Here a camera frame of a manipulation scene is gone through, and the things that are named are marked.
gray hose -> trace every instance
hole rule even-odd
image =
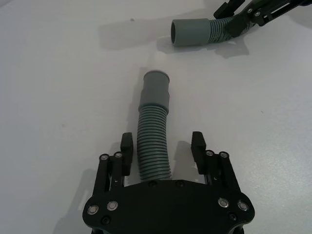
[[[169,77],[160,71],[144,76],[139,105],[137,156],[142,181],[172,179],[167,152]]]
[[[206,45],[208,43],[230,40],[232,36],[225,26],[233,19],[174,19],[171,24],[171,41],[174,46]],[[253,27],[250,23],[242,32]]]

flexible hose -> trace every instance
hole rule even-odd
[[[167,152],[166,122],[169,78],[159,71],[144,76],[137,128],[137,156],[142,181],[172,179]]]
[[[206,45],[223,42],[233,38],[225,26],[233,19],[174,19],[171,25],[171,41],[174,46]],[[244,34],[254,26],[249,23],[241,33]]]

gray plastic cuff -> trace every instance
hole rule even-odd
[[[159,106],[169,113],[169,77],[161,71],[149,71],[144,75],[144,86],[141,92],[138,110],[144,106]]]
[[[171,24],[174,46],[206,45],[210,33],[209,19],[174,19]]]

white table surface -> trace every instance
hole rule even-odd
[[[312,7],[221,44],[174,49],[172,19],[224,0],[13,0],[0,8],[0,233],[88,234],[98,156],[136,138],[144,72],[170,82],[174,179],[201,182],[192,131],[230,153],[246,234],[312,233]],[[139,182],[137,162],[127,184]]]

screw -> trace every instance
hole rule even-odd
[[[213,151],[211,151],[211,150],[207,150],[206,151],[206,155],[213,156],[213,155],[215,155],[215,153]]]
[[[242,211],[247,211],[249,209],[248,205],[243,201],[239,201],[237,205]]]
[[[117,157],[117,158],[122,157],[122,153],[116,153],[115,157]]]
[[[94,215],[94,214],[96,214],[97,212],[98,212],[98,206],[97,205],[92,205],[92,206],[90,206],[89,208],[88,208],[88,211],[87,211],[87,213],[88,213],[88,215]]]
[[[180,188],[184,186],[183,181],[177,181],[175,184],[176,184],[176,186],[178,186]]]
[[[155,182],[155,181],[151,181],[151,182],[149,182],[148,183],[148,186],[150,186],[150,187],[156,187],[157,186],[157,183]]]
[[[227,199],[221,198],[221,197],[219,198],[218,203],[223,208],[227,208],[230,205],[230,203],[229,203],[229,201]]]
[[[229,154],[227,152],[221,152],[220,156],[223,158],[227,158],[229,156]]]
[[[237,220],[237,216],[234,213],[229,213],[229,219],[232,221],[236,221]]]
[[[108,155],[101,155],[99,157],[100,160],[107,160],[108,159]]]
[[[107,225],[111,222],[111,218],[109,216],[104,216],[102,219],[102,224]]]
[[[118,203],[116,201],[110,201],[108,204],[107,204],[107,209],[109,211],[114,211],[118,208]]]

